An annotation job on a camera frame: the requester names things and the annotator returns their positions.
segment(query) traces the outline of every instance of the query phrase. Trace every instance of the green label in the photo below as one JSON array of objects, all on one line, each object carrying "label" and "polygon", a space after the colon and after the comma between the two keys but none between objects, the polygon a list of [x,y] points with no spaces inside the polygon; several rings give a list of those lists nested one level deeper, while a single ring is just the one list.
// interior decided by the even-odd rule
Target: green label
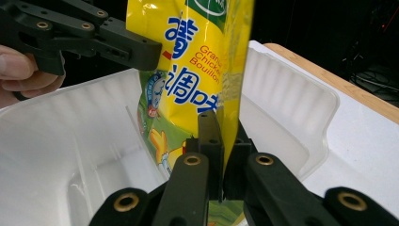
[{"label": "green label", "polygon": [[185,4],[215,24],[223,32],[227,0],[186,0]]}]

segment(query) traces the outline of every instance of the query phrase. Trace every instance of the black bracket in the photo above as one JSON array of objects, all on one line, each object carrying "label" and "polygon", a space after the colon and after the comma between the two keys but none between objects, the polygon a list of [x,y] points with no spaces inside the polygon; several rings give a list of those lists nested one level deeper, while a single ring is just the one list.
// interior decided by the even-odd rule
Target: black bracket
[{"label": "black bracket", "polygon": [[[199,138],[187,140],[186,153],[176,161],[168,182],[150,194],[129,195],[135,194],[134,188],[117,191],[90,226],[206,225],[208,201],[224,199],[244,201],[251,226],[399,225],[392,214],[356,190],[331,188],[324,198],[312,194],[276,156],[258,153],[241,124],[239,128],[223,180],[217,165],[223,166],[223,142],[215,113],[208,111],[199,115]],[[138,205],[125,212],[115,207],[131,206],[137,199]]]},{"label": "black bracket", "polygon": [[82,0],[2,0],[0,30],[0,44],[33,54],[41,71],[57,75],[64,74],[61,51],[151,71],[162,48]]}]

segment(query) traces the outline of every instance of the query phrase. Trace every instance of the cartoon illustration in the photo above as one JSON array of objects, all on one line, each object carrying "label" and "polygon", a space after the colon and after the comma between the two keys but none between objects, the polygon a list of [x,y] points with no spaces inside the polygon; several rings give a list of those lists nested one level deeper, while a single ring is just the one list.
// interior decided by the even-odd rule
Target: cartoon illustration
[{"label": "cartoon illustration", "polygon": [[168,138],[164,131],[159,133],[152,128],[150,132],[150,139],[156,150],[156,164],[162,166],[162,168],[170,175],[172,173],[176,159],[185,153],[185,141],[183,142],[182,147],[168,152]]}]

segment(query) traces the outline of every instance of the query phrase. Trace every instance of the wooden surface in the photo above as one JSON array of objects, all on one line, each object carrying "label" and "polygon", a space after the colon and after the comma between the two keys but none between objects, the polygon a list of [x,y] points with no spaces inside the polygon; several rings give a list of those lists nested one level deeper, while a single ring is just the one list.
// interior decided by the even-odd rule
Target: wooden surface
[{"label": "wooden surface", "polygon": [[330,73],[329,71],[317,66],[316,64],[308,61],[302,56],[299,56],[292,51],[278,45],[275,43],[267,43],[265,46],[282,57],[287,58],[297,66],[306,70],[307,72],[315,75],[324,82],[330,84],[334,88],[342,91],[346,95],[352,97],[353,99],[359,101],[360,103],[370,107],[375,112],[383,115],[391,121],[399,123],[399,108],[391,105],[377,97],[373,94],[360,89],[359,87],[343,80],[341,77]]}]

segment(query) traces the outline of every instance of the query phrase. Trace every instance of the white container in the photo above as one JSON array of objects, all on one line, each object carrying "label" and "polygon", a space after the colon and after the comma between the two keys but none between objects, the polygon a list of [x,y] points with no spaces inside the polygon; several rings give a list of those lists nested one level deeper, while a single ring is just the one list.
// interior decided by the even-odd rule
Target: white container
[{"label": "white container", "polygon": [[338,95],[256,41],[249,43],[241,122],[259,152],[277,156],[299,179],[328,154],[326,133]]},{"label": "white container", "polygon": [[[0,225],[88,225],[113,192],[165,182],[139,138],[140,93],[129,70],[1,111]],[[327,156],[337,106],[332,90],[250,44],[241,121],[260,152],[304,178]]]}]

